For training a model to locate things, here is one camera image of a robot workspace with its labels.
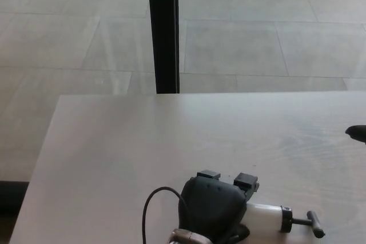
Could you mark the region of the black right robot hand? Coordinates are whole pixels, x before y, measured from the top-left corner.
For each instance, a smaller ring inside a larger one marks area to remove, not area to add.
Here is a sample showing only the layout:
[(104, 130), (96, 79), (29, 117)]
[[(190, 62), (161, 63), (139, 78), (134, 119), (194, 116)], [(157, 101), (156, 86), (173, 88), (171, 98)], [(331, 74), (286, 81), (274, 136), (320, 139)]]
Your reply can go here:
[(346, 129), (345, 133), (356, 141), (366, 143), (366, 125), (350, 126)]

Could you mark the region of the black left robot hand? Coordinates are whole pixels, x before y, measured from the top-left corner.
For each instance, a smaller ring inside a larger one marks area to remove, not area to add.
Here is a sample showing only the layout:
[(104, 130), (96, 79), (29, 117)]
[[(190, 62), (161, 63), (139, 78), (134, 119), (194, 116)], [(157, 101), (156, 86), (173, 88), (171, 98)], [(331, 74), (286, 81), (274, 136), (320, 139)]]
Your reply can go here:
[(240, 173), (230, 184), (220, 181), (220, 176), (204, 170), (186, 182), (178, 204), (179, 228), (212, 243), (239, 243), (250, 235), (241, 221), (259, 187), (258, 178)]

